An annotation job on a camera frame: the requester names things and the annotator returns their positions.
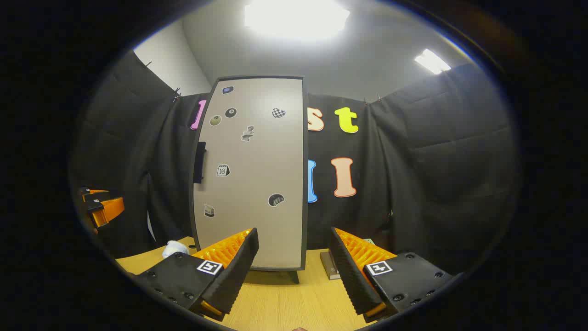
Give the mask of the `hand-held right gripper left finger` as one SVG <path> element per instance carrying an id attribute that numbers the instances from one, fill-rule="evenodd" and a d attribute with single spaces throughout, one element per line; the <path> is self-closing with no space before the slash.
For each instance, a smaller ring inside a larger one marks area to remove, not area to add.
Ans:
<path id="1" fill-rule="evenodd" d="M 231 312 L 258 253 L 257 228 L 231 235 L 197 253 L 170 253 L 134 280 L 186 310 L 222 321 Z"/>

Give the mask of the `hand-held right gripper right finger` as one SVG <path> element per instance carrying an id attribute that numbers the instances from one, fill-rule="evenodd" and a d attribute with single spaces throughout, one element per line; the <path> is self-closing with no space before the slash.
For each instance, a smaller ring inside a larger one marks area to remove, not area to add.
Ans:
<path id="1" fill-rule="evenodd" d="M 355 312 L 376 322 L 428 302 L 453 276 L 417 253 L 394 254 L 338 228 L 329 251 Z"/>

